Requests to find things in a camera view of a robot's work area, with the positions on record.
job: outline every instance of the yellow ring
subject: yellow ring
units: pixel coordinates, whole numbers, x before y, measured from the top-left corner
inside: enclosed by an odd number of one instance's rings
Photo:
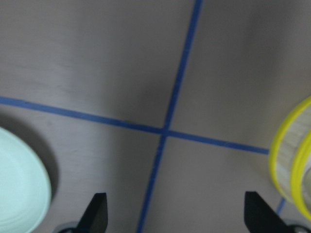
[[[295,205],[298,210],[303,214],[308,220],[311,220],[311,213],[307,209],[305,201],[302,195],[302,182],[306,162],[311,153],[311,130],[304,137],[300,143],[297,153],[295,155],[293,166],[291,170],[291,194]]]
[[[288,201],[292,202],[290,197],[287,197],[285,195],[284,191],[282,190],[280,184],[277,181],[277,176],[276,176],[276,159],[277,159],[277,152],[279,150],[280,143],[291,125],[291,123],[299,116],[299,114],[311,104],[311,96],[303,100],[300,104],[298,104],[285,118],[285,120],[282,122],[281,126],[276,132],[275,137],[273,138],[271,148],[269,151],[269,170],[270,170],[270,175],[272,178],[272,181],[277,188],[277,190],[280,192],[280,194],[285,197]]]

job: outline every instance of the black object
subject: black object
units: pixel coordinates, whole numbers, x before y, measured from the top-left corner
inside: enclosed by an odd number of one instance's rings
[[[108,226],[106,193],[96,193],[86,208],[78,226],[59,233],[104,233]]]
[[[287,226],[257,192],[245,193],[244,222],[250,233],[311,233],[304,226]]]

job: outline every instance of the gray floor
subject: gray floor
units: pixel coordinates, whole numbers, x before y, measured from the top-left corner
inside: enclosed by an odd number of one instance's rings
[[[34,147],[53,184],[35,233],[76,222],[95,192],[108,195],[108,233],[136,232],[159,134],[25,107],[162,128],[192,7],[0,1],[0,123]],[[171,130],[268,149],[311,93],[310,12],[307,0],[204,1]],[[247,232],[247,190],[277,208],[267,155],[169,136],[143,232]],[[311,226],[290,203],[281,216]]]

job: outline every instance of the blue tape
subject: blue tape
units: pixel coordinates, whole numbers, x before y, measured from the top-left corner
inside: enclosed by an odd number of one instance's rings
[[[142,205],[142,210],[140,213],[140,217],[139,217],[139,221],[138,221],[138,226],[137,226],[137,231],[136,233],[142,233],[143,231],[143,227],[145,224],[145,220],[147,217],[147,213],[148,213],[148,209],[149,209],[149,205],[150,205],[150,201],[151,201],[151,196],[153,193],[153,189],[154,189],[154,185],[155,185],[155,181],[156,181],[156,176],[159,170],[159,166],[161,163],[161,158],[163,155],[163,150],[165,147],[165,143],[166,143],[166,138],[167,138],[167,132],[169,131],[171,122],[172,122],[172,118],[173,118],[173,114],[175,111],[175,107],[177,104],[177,100],[178,100],[178,95],[180,92],[180,87],[184,78],[184,74],[185,74],[185,70],[187,67],[187,63],[188,63],[188,59],[189,59],[189,53],[191,50],[191,45],[193,42],[193,38],[194,38],[194,33],[195,33],[195,29],[197,26],[197,22],[199,19],[199,14],[200,14],[200,10],[201,10],[201,6],[202,6],[202,0],[196,0],[194,3],[194,7],[193,7],[193,11],[192,11],[192,16],[191,16],[191,20],[190,20],[190,24],[189,24],[189,28],[188,28],[188,32],[187,32],[187,36],[186,36],[186,41],[184,44],[184,48],[183,48],[183,52],[181,55],[181,59],[180,59],[180,63],[179,63],[179,67],[178,67],[178,71],[177,71],[177,75],[175,78],[175,83],[174,83],[174,87],[173,87],[173,91],[172,91],[172,95],[171,95],[171,99],[170,99],[170,103],[169,103],[169,107],[166,113],[166,117],[165,117],[165,121],[164,121],[164,126],[163,126],[163,134],[160,137],[160,141],[158,144],[158,148],[155,154],[155,159],[154,159],[154,164],[153,164],[153,168],[151,171],[151,175],[148,181],[148,186],[147,186],[147,191],[145,194],[145,199]]]
[[[277,206],[277,209],[276,209],[277,215],[280,215],[280,214],[281,214],[281,212],[282,212],[282,210],[283,210],[283,208],[284,208],[285,203],[286,203],[285,198],[281,198],[281,200],[280,200],[280,202],[279,202],[279,204],[278,204],[278,206]]]
[[[122,121],[122,120],[112,119],[112,118],[103,117],[103,116],[97,116],[97,115],[88,114],[88,113],[77,112],[77,111],[68,110],[64,108],[51,107],[51,106],[47,106],[44,104],[33,103],[33,102],[24,101],[24,100],[18,100],[14,98],[0,97],[0,103],[5,104],[5,105],[10,105],[10,106],[16,106],[20,108],[37,110],[37,111],[46,112],[46,113],[53,113],[53,114],[66,116],[66,117],[73,117],[77,119],[89,120],[89,121],[94,121],[98,123],[104,123],[108,125],[124,127],[124,128],[132,129],[132,130],[144,131],[148,133],[157,133],[157,134],[162,133],[162,129],[152,127],[152,126],[133,124],[133,123],[129,123],[129,122]]]
[[[244,145],[244,144],[239,144],[239,143],[234,143],[234,142],[227,142],[223,140],[202,137],[202,136],[192,135],[188,133],[168,131],[167,135],[171,137],[182,138],[182,139],[191,140],[195,142],[203,142],[203,143],[207,143],[211,145],[216,145],[219,147],[227,147],[231,149],[245,150],[245,151],[255,152],[259,154],[266,154],[266,155],[269,153],[269,150],[265,148],[254,147],[254,146],[249,146],[249,145]]]

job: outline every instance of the white plate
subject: white plate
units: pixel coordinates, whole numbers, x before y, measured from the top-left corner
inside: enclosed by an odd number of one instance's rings
[[[0,233],[30,233],[51,201],[51,183],[37,154],[0,128]]]

